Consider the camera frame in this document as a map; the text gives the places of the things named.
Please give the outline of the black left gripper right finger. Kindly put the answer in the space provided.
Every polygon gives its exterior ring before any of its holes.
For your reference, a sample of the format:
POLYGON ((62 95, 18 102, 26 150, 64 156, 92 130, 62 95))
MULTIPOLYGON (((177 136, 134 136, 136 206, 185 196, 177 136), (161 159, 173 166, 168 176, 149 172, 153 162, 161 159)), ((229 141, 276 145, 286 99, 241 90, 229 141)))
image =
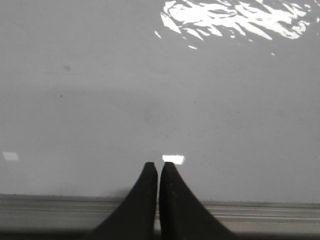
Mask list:
POLYGON ((198 201, 172 162, 166 162, 161 172, 159 219, 163 240, 237 238, 198 201))

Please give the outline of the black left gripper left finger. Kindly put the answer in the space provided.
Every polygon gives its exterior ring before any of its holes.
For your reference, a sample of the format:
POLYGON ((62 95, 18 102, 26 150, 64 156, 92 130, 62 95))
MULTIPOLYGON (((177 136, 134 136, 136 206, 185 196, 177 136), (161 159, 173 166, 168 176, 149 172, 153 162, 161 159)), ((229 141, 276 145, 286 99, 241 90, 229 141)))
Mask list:
POLYGON ((158 173, 146 162, 123 202, 87 236, 87 240, 151 240, 157 208, 158 173))

